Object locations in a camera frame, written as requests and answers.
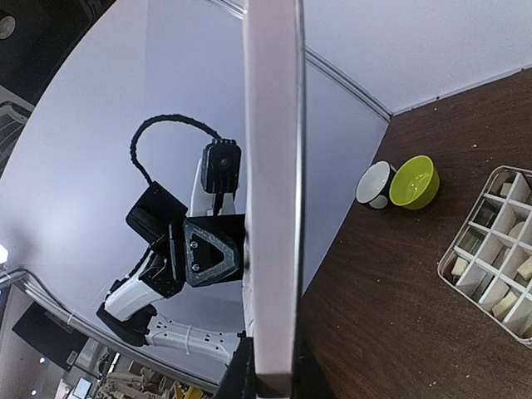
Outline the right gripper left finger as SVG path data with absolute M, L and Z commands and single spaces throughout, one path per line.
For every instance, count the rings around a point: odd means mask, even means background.
M 213 399 L 255 399 L 254 341 L 242 337 Z

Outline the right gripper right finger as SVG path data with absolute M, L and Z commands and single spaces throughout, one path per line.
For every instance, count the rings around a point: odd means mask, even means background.
M 296 340 L 292 382 L 292 398 L 337 398 L 311 347 L 304 339 Z

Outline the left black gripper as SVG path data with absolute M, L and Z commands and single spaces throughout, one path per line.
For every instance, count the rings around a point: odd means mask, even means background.
M 188 217 L 188 208 L 153 181 L 126 216 L 152 252 L 140 280 L 170 298 L 244 275 L 244 215 Z

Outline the pink compartment tin box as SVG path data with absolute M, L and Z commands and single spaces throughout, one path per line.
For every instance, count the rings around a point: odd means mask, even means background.
M 531 172 L 495 168 L 437 273 L 512 338 L 531 345 Z

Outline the bunny picture tin lid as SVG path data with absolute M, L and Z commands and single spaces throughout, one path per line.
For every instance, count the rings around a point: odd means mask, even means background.
M 305 218 L 302 3 L 247 1 L 243 35 L 256 395 L 289 398 L 296 368 Z

